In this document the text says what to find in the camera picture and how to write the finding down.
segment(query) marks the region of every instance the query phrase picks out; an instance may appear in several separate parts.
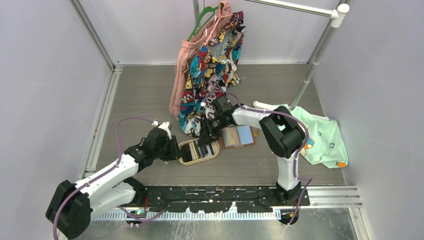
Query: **white wall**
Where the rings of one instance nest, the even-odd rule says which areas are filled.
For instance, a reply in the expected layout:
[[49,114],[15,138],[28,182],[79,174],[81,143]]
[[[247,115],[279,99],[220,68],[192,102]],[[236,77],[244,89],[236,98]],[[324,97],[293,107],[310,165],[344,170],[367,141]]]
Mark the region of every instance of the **white wall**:
[[46,240],[57,185],[77,180],[111,73],[67,0],[0,7],[0,239]]
[[352,0],[314,76],[376,240],[423,239],[424,2]]
[[[217,6],[218,0],[206,0]],[[244,11],[240,63],[306,63],[329,18],[244,0],[229,0]],[[289,0],[334,9],[339,0]],[[191,0],[81,0],[103,40],[121,64],[173,64],[181,41],[195,26]],[[199,0],[200,10],[203,1]]]

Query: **green cloth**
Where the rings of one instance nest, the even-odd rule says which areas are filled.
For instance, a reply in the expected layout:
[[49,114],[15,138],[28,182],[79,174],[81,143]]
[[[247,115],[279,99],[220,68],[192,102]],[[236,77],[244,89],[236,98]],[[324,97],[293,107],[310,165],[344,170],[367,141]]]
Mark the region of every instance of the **green cloth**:
[[330,169],[348,165],[348,153],[337,121],[312,115],[300,106],[290,113],[305,124],[309,131],[309,139],[300,154],[310,164],[324,164]]

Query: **comic print fabric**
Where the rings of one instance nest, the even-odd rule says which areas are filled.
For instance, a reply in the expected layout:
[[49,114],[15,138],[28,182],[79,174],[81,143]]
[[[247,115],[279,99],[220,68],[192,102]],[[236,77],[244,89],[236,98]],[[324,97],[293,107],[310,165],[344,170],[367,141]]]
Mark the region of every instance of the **comic print fabric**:
[[202,111],[205,96],[211,91],[225,92],[241,82],[236,69],[245,34],[243,21],[243,12],[234,12],[220,34],[202,46],[191,62],[178,116],[181,129],[191,137],[200,135],[202,116],[215,118],[211,103],[223,93],[210,94]]

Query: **pink pants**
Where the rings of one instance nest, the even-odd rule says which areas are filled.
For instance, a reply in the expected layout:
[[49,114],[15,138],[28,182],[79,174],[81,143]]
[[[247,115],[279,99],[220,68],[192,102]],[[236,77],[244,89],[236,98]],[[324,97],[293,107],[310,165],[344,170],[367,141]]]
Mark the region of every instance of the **pink pants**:
[[[231,14],[231,6],[228,2],[222,1],[222,16]],[[212,32],[211,39],[215,38],[220,33],[230,16],[223,18],[219,21],[214,32]],[[171,95],[171,101],[169,103],[169,112],[178,120],[180,114],[181,98],[186,84],[186,79],[189,74],[189,66],[194,56],[199,53],[200,48],[211,34],[212,28],[214,27],[214,19],[208,22],[196,35],[194,35],[190,41],[187,39],[182,41],[182,47],[178,54],[178,59],[175,65],[175,80],[173,83],[173,90]]]

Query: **wooden floor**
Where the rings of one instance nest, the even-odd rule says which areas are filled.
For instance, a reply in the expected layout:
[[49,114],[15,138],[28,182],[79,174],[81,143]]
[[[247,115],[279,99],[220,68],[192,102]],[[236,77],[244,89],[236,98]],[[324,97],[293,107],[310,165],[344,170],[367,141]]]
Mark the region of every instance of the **wooden floor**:
[[[236,94],[241,103],[248,106],[252,106],[253,101],[290,104],[307,70],[305,64],[239,65],[237,72],[242,83],[228,91]],[[191,139],[169,113],[174,76],[173,65],[123,68],[97,170],[117,159],[115,125],[123,118],[145,117],[158,122],[171,121],[171,132],[177,136],[179,143]],[[306,89],[299,106],[311,114],[323,115],[313,82]],[[123,122],[119,129],[122,149],[137,144],[151,129],[152,126],[147,122]],[[340,169],[328,169],[322,164],[311,165],[303,158],[299,162],[299,175],[313,177],[312,185],[344,185]],[[191,166],[183,166],[178,161],[156,160],[152,166],[135,176],[145,185],[274,185],[277,177],[277,157],[271,153],[262,132],[256,145],[221,149],[217,158]]]

